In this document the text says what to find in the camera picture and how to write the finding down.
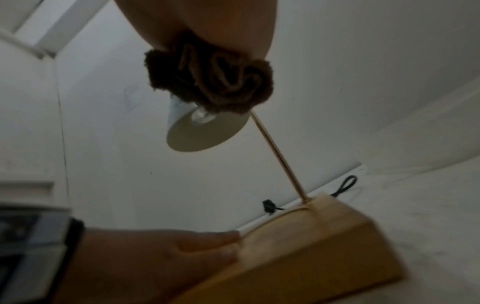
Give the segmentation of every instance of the table surface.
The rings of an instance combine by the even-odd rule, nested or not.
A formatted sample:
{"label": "table surface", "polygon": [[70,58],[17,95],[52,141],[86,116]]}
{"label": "table surface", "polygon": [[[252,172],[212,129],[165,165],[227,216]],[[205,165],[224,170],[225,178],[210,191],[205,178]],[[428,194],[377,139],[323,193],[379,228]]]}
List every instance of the table surface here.
{"label": "table surface", "polygon": [[335,303],[480,303],[480,156],[422,174],[352,173],[339,199],[375,220],[408,274]]}

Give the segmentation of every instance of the white wall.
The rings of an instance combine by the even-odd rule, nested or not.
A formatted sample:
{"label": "white wall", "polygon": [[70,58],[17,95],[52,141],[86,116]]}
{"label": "white wall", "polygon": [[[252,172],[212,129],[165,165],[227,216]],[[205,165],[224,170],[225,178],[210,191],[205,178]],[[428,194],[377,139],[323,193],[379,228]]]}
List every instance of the white wall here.
{"label": "white wall", "polygon": [[[24,181],[31,192],[20,190]],[[54,62],[2,41],[0,200],[68,205]]]}
{"label": "white wall", "polygon": [[[307,190],[356,166],[367,136],[480,74],[476,2],[280,1],[257,113]],[[58,55],[71,202],[91,225],[220,230],[295,198],[252,123],[195,154],[165,143],[168,97],[113,2]]]}

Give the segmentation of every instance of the power cord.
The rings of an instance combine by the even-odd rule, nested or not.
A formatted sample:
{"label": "power cord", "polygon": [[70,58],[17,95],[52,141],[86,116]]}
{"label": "power cord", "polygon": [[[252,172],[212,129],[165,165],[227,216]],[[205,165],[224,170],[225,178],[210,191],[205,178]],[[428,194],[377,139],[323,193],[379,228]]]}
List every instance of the power cord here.
{"label": "power cord", "polygon": [[[356,177],[355,175],[350,175],[348,176],[344,181],[343,183],[341,183],[340,185],[340,188],[335,191],[335,193],[333,194],[330,194],[330,196],[333,196],[333,197],[338,197],[340,194],[344,193],[344,192],[347,192],[349,191],[353,186],[355,186],[355,184],[357,183],[358,181],[358,177]],[[268,213],[269,215],[272,215],[275,213],[275,211],[277,210],[285,210],[284,208],[280,208],[280,207],[277,207],[277,205],[275,205],[275,203],[273,203],[271,200],[267,199],[267,200],[264,200],[262,202],[263,204],[263,209],[266,213]]]}

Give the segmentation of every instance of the brass rod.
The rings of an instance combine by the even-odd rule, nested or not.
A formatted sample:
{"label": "brass rod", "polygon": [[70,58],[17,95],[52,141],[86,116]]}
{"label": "brass rod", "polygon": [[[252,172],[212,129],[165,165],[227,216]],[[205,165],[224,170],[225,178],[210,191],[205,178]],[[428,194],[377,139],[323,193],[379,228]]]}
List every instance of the brass rod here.
{"label": "brass rod", "polygon": [[263,135],[266,142],[270,146],[270,149],[275,154],[275,156],[276,156],[277,160],[279,161],[281,167],[283,168],[286,175],[288,176],[288,179],[290,180],[291,184],[295,188],[295,191],[297,192],[298,196],[301,198],[302,203],[307,203],[308,201],[310,201],[311,198],[309,198],[305,194],[304,188],[302,187],[302,185],[300,185],[299,180],[295,176],[294,172],[290,168],[289,164],[285,160],[284,156],[280,152],[280,150],[277,147],[277,145],[275,144],[274,140],[272,139],[272,137],[270,136],[270,134],[268,133],[268,131],[266,130],[266,128],[264,127],[262,122],[260,121],[259,117],[255,114],[255,112],[253,110],[250,111],[250,116],[253,119],[253,121],[255,122],[258,129],[260,130],[260,133]]}

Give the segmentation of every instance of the hand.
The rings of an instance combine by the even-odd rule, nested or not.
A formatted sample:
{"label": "hand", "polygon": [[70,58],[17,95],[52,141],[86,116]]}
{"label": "hand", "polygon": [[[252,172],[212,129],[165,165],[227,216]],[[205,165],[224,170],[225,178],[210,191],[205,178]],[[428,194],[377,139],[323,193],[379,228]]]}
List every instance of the hand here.
{"label": "hand", "polygon": [[238,232],[85,231],[53,304],[163,304],[237,260]]}

